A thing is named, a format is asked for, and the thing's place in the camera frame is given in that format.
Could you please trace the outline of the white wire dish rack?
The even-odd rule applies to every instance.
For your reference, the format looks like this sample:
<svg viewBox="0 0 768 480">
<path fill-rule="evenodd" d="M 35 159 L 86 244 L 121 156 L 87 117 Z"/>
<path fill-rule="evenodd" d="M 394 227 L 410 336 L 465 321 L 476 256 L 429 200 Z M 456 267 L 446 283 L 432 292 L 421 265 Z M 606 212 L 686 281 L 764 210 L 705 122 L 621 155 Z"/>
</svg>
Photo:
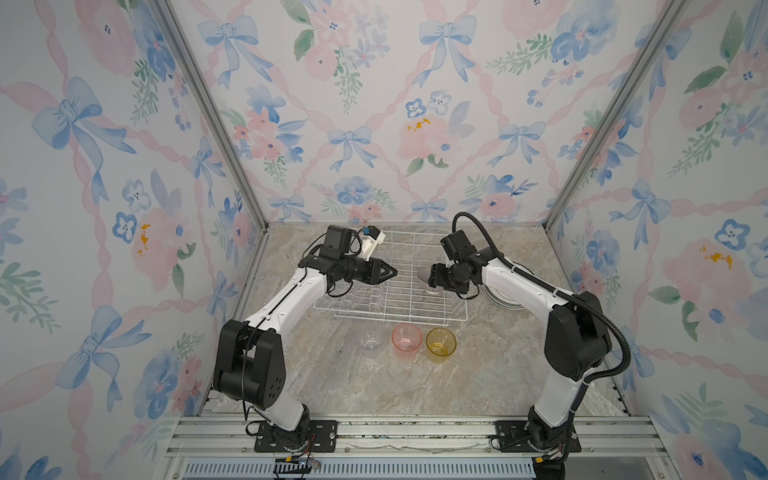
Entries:
<svg viewBox="0 0 768 480">
<path fill-rule="evenodd" d="M 449 262 L 439 234 L 391 231 L 374 256 L 398 270 L 380 285 L 356 283 L 340 298 L 325 296 L 314 307 L 336 318 L 447 326 L 468 320 L 467 302 L 452 292 L 420 281 L 423 267 Z"/>
</svg>

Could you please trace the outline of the grey patterned plate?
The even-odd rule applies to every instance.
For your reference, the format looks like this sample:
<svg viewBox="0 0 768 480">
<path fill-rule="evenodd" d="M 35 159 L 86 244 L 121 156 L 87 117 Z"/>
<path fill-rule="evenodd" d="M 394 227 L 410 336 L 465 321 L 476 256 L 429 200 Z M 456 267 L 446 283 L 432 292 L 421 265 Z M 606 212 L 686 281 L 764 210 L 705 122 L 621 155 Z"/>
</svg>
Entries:
<svg viewBox="0 0 768 480">
<path fill-rule="evenodd" d="M 503 263 L 489 264 L 482 269 L 482 282 L 491 298 L 500 305 L 509 308 L 536 309 L 536 291 L 529 286 L 528 280 L 520 275 L 532 271 L 520 264 L 513 263 L 513 269 Z"/>
</svg>

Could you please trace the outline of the yellow glass cup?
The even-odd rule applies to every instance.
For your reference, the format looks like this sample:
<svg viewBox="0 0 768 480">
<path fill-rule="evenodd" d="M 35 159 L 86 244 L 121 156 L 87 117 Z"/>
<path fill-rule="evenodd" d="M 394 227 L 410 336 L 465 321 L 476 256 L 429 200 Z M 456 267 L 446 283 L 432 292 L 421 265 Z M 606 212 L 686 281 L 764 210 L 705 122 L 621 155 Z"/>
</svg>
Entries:
<svg viewBox="0 0 768 480">
<path fill-rule="evenodd" d="M 447 360 L 457 349 L 455 334 L 445 327 L 431 329 L 426 335 L 425 344 L 428 359 L 433 362 Z"/>
</svg>

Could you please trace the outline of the clear glass cup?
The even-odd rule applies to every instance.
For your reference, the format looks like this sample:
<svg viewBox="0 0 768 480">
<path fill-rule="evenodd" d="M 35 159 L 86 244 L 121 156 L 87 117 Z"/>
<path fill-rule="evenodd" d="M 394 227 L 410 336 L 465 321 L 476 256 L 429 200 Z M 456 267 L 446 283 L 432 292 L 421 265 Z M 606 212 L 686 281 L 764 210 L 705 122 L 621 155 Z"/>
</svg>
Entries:
<svg viewBox="0 0 768 480">
<path fill-rule="evenodd" d="M 366 357 L 376 357 L 382 350 L 387 335 L 378 329 L 364 329 L 357 335 L 358 347 Z"/>
</svg>

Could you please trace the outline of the pink glass cup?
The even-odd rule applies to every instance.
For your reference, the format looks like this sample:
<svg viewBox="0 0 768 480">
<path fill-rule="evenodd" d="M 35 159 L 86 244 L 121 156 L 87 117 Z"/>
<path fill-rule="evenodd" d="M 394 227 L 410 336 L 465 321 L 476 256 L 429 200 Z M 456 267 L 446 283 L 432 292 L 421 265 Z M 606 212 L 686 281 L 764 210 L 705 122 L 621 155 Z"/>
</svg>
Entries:
<svg viewBox="0 0 768 480">
<path fill-rule="evenodd" d="M 391 340 L 396 357 L 411 359 L 421 348 L 422 332 L 417 325 L 399 323 L 392 331 Z"/>
</svg>

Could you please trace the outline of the white ceramic bowl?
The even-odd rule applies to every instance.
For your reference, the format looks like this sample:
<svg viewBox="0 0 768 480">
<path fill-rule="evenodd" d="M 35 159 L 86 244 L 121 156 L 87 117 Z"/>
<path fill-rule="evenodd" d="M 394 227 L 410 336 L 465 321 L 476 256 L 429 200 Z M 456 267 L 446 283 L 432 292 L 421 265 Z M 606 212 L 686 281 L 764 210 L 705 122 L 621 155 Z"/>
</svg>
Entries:
<svg viewBox="0 0 768 480">
<path fill-rule="evenodd" d="M 431 268 L 423 267 L 419 269 L 417 272 L 417 276 L 420 281 L 424 282 L 425 284 L 428 284 L 431 277 Z"/>
</svg>

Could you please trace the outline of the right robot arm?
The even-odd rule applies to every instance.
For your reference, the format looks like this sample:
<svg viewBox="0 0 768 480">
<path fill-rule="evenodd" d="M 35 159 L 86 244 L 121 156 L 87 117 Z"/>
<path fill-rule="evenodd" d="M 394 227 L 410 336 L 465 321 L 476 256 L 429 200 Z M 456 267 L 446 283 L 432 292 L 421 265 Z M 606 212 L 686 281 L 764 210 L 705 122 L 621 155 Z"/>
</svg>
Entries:
<svg viewBox="0 0 768 480">
<path fill-rule="evenodd" d="M 589 387 L 587 378 L 612 349 L 599 301 L 559 289 L 491 247 L 477 249 L 461 230 L 442 238 L 441 245 L 449 263 L 431 267 L 431 287 L 458 295 L 468 294 L 472 285 L 494 289 L 544 322 L 549 372 L 522 439 L 540 452 L 563 452 Z"/>
</svg>

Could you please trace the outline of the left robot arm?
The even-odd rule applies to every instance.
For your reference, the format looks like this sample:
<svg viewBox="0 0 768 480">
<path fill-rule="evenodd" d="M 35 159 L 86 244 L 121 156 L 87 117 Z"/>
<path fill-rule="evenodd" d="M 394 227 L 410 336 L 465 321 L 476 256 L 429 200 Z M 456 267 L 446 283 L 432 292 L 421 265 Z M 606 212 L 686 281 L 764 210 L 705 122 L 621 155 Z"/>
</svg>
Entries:
<svg viewBox="0 0 768 480">
<path fill-rule="evenodd" d="M 283 338 L 337 283 L 379 285 L 398 271 L 373 256 L 386 234 L 375 226 L 331 225 L 303 253 L 288 283 L 257 313 L 229 320 L 218 340 L 212 388 L 255 411 L 271 449 L 297 451 L 311 444 L 309 408 L 285 391 Z"/>
</svg>

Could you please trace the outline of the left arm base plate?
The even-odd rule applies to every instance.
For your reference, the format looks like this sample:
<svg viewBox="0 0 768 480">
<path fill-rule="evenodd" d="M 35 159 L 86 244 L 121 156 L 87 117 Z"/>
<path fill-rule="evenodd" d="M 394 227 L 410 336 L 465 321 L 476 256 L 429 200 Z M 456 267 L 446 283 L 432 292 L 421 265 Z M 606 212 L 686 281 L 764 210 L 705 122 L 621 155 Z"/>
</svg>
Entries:
<svg viewBox="0 0 768 480">
<path fill-rule="evenodd" d="M 287 431 L 268 422 L 257 422 L 253 450 L 257 453 L 333 453 L 336 449 L 339 422 L 336 420 L 309 420 L 296 430 Z"/>
</svg>

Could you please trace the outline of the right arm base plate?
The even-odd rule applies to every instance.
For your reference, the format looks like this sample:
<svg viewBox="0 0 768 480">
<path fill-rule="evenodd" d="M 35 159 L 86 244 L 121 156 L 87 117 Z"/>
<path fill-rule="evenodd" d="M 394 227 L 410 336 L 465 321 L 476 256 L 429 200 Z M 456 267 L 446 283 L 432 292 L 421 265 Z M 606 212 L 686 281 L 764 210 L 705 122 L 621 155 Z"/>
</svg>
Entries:
<svg viewBox="0 0 768 480">
<path fill-rule="evenodd" d="M 494 429 L 490 446 L 504 453 L 554 456 L 582 451 L 572 422 L 552 428 L 528 420 L 500 420 L 494 423 Z"/>
</svg>

